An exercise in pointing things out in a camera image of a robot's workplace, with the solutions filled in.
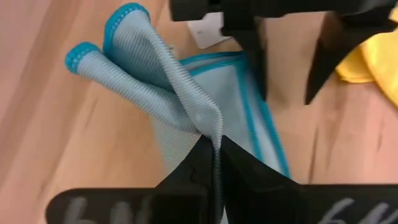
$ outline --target wooden table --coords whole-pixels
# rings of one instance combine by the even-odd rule
[[[164,176],[149,117],[72,75],[65,54],[126,1],[3,0],[0,5],[0,223],[45,223],[55,194],[75,187],[152,187]],[[196,48],[165,0],[138,0],[180,58]],[[293,178],[301,183],[398,182],[398,113],[373,83],[332,77],[302,104],[323,13],[267,21],[269,103]]]

